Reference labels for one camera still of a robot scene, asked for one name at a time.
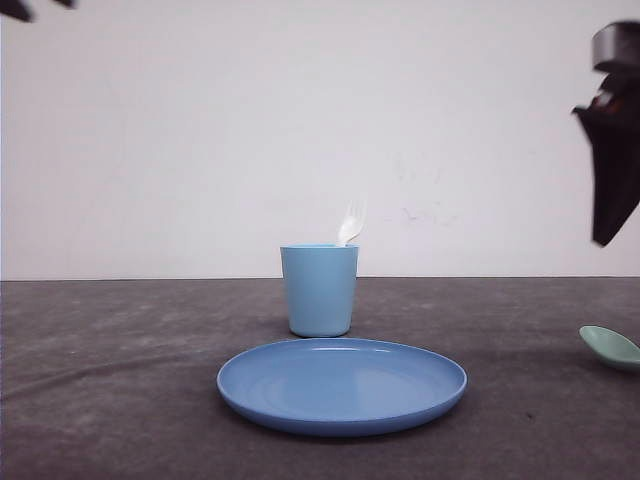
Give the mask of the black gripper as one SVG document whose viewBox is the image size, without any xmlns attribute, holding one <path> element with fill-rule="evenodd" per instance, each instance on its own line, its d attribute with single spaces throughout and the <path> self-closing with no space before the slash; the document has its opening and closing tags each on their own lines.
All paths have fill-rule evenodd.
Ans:
<svg viewBox="0 0 640 480">
<path fill-rule="evenodd" d="M 639 204 L 639 62 L 605 60 L 588 108 L 572 110 L 592 152 L 592 240 L 608 245 Z"/>
</svg>

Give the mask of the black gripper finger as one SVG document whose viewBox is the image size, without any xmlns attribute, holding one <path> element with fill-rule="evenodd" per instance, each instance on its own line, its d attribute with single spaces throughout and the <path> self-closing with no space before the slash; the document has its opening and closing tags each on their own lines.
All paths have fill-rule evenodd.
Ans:
<svg viewBox="0 0 640 480">
<path fill-rule="evenodd" d="M 64 6 L 65 8 L 75 8 L 77 1 L 76 0 L 53 0 L 59 5 Z"/>
<path fill-rule="evenodd" d="M 22 0 L 0 0 L 0 13 L 2 16 L 25 23 L 34 20 L 34 13 Z"/>
</svg>

